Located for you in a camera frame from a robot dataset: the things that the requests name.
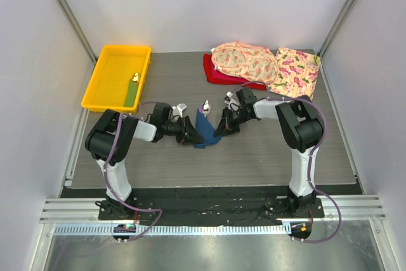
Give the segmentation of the blue paper napkin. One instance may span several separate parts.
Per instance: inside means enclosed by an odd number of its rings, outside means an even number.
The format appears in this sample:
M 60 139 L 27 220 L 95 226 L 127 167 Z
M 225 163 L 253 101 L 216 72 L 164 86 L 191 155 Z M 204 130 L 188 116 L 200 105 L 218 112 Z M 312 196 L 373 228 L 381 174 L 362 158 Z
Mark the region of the blue paper napkin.
M 193 145 L 197 149 L 205 149 L 207 146 L 216 145 L 221 140 L 221 136 L 214 136 L 215 129 L 199 109 L 196 114 L 195 129 L 203 138 L 202 143 Z

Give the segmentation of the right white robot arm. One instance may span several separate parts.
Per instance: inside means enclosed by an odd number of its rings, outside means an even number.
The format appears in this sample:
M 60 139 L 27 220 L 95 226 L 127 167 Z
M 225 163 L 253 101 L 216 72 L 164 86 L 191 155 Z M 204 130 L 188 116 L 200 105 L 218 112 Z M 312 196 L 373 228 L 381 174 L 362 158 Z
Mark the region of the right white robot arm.
M 236 93 L 229 91 L 224 101 L 226 106 L 214 136 L 238 133 L 241 124 L 253 119 L 279 122 L 292 154 L 291 180 L 282 212 L 303 216 L 315 205 L 317 198 L 313 183 L 315 159 L 326 134 L 321 110 L 306 95 L 286 100 L 259 99 L 251 88 L 242 88 Z

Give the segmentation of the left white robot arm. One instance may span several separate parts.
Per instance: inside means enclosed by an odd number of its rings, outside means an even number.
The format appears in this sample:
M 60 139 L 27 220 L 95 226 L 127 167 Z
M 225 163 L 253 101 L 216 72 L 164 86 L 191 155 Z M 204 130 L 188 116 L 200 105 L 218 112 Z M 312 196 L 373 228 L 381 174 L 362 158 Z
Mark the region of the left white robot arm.
M 156 103 L 147 119 L 138 119 L 107 109 L 85 140 L 85 149 L 100 167 L 106 184 L 106 198 L 96 203 L 103 216 L 127 220 L 144 209 L 135 207 L 132 186 L 126 173 L 125 158 L 134 139 L 156 143 L 164 136 L 175 137 L 177 143 L 203 143 L 190 118 L 174 114 L 168 103 Z

